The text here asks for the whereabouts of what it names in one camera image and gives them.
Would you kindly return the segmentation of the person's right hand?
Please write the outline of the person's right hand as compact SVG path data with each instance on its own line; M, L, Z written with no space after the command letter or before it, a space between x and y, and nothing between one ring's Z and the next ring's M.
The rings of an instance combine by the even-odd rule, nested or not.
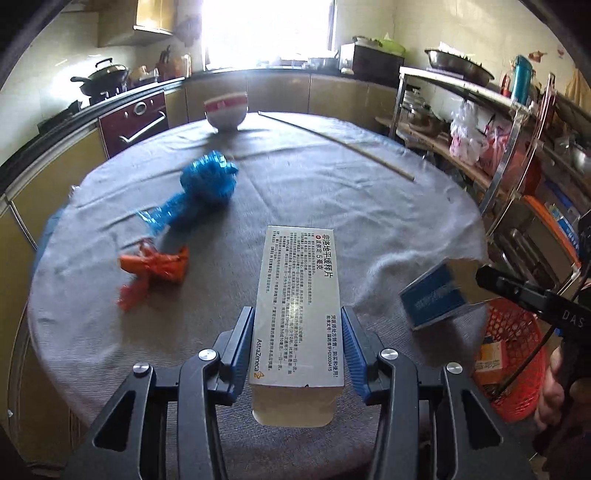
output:
M561 408L565 399L564 387L559 383L562 363L562 349L557 347L550 356L534 414L539 432L546 430L549 426L556 426L561 420Z

